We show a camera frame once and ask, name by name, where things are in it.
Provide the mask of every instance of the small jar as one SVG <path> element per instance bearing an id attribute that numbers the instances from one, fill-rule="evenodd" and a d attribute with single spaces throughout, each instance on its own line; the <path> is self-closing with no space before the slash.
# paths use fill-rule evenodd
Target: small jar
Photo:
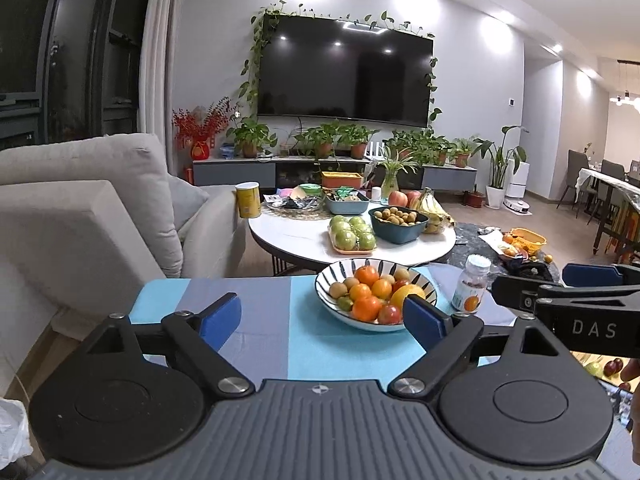
<path id="1" fill-rule="evenodd" d="M 453 294 L 451 305 L 456 310 L 475 313 L 486 290 L 487 276 L 491 269 L 491 260 L 480 254 L 470 254 L 465 269 L 460 274 L 458 286 Z"/>

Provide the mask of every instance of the white tablecloth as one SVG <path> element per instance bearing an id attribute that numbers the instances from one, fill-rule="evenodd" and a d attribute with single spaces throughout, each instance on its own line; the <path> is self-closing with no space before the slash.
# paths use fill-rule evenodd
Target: white tablecloth
<path id="1" fill-rule="evenodd" d="M 576 189 L 576 198 L 578 197 L 578 192 L 582 185 L 587 181 L 587 179 L 592 176 L 601 180 L 603 182 L 607 182 L 611 184 L 616 189 L 619 189 L 624 198 L 635 208 L 638 213 L 640 213 L 640 189 L 636 186 L 632 186 L 628 182 L 623 182 L 622 180 L 618 180 L 612 176 L 605 175 L 604 173 L 600 173 L 596 170 L 587 170 L 583 168 L 580 170 L 580 174 L 578 175 L 578 181 L 575 183 Z"/>

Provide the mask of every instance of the beige couch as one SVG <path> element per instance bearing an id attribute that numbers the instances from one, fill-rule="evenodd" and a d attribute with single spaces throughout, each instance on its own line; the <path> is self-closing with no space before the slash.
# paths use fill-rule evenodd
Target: beige couch
<path id="1" fill-rule="evenodd" d="M 185 183 L 170 189 L 170 179 L 149 134 L 0 152 L 0 260 L 40 298 L 0 276 L 0 297 L 12 302 L 0 312 L 0 351 L 14 368 L 53 313 L 54 330 L 82 338 L 110 312 L 128 313 L 151 280 L 233 275 L 246 227 L 232 186 L 201 188 L 207 197 Z M 175 194 L 198 193 L 196 206 L 204 204 L 176 230 Z M 29 316 L 30 308 L 38 312 Z M 11 312 L 22 327 L 7 319 Z M 24 322 L 30 318 L 35 327 Z"/>

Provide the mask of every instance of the floor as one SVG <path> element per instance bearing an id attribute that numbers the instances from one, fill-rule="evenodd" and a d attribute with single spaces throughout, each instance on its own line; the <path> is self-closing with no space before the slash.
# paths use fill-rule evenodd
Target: floor
<path id="1" fill-rule="evenodd" d="M 580 212 L 575 218 L 575 209 L 570 205 L 561 205 L 556 209 L 556 204 L 549 204 L 542 200 L 527 195 L 532 215 L 519 216 L 507 209 L 494 210 L 487 207 L 476 209 L 463 206 L 460 198 L 453 195 L 437 195 L 446 211 L 458 222 L 468 222 L 483 226 L 497 226 L 503 231 L 514 227 L 523 227 L 530 231 L 543 235 L 547 240 L 545 252 L 553 256 L 559 269 L 567 263 L 592 263 L 607 265 L 613 262 L 612 253 L 604 254 L 609 237 L 603 236 L 600 250 L 593 255 L 593 240 L 598 230 L 597 221 L 591 221 L 585 213 Z M 271 276 L 271 256 L 263 251 L 247 233 L 246 249 L 244 257 L 238 269 L 238 276 Z"/>
<path id="2" fill-rule="evenodd" d="M 554 261 L 560 269 L 569 262 L 610 264 L 612 256 L 604 254 L 604 247 L 608 237 L 603 237 L 600 251 L 593 255 L 593 239 L 598 225 L 592 221 L 587 225 L 588 217 L 581 212 L 575 218 L 575 210 L 570 206 L 561 205 L 556 209 L 555 204 L 542 202 L 535 197 L 527 196 L 531 216 L 518 216 L 508 210 L 492 210 L 486 207 L 475 209 L 463 206 L 460 199 L 454 196 L 439 196 L 441 205 L 456 221 L 468 222 L 484 226 L 498 226 L 502 230 L 513 227 L 523 227 L 537 232 L 548 240 L 545 252 L 552 254 Z M 246 250 L 238 269 L 238 277 L 271 276 L 271 256 L 263 251 L 247 233 Z M 39 343 L 34 346 L 29 357 L 20 368 L 20 376 L 25 383 L 26 393 L 29 397 L 52 373 L 65 357 L 78 345 L 78 342 L 48 330 Z M 24 391 L 14 382 L 7 394 L 8 398 L 20 399 L 25 402 Z M 42 460 L 39 450 L 36 448 L 34 457 Z"/>

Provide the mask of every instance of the striped bowl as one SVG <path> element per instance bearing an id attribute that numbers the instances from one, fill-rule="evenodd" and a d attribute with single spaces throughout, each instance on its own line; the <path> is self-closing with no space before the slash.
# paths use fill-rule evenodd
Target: striped bowl
<path id="1" fill-rule="evenodd" d="M 343 282 L 347 278 L 353 276 L 357 269 L 366 265 L 376 267 L 380 275 L 393 275 L 393 273 L 398 269 L 407 269 L 409 271 L 411 283 L 415 283 L 415 285 L 420 286 L 422 290 L 425 291 L 427 301 L 433 306 L 436 305 L 438 297 L 435 288 L 427 278 L 415 270 L 386 260 L 375 260 L 373 258 L 349 258 L 347 260 L 340 260 L 339 262 L 332 263 L 328 267 L 325 267 L 325 269 L 316 276 L 316 294 L 318 295 L 318 298 L 320 298 L 320 301 L 322 301 L 322 304 L 324 304 L 329 313 L 341 322 L 361 330 L 369 330 L 370 332 L 396 332 L 398 330 L 404 330 L 403 323 L 397 325 L 380 325 L 377 321 L 366 322 L 353 319 L 348 312 L 340 310 L 338 308 L 337 301 L 329 296 L 329 287 L 332 283 Z"/>

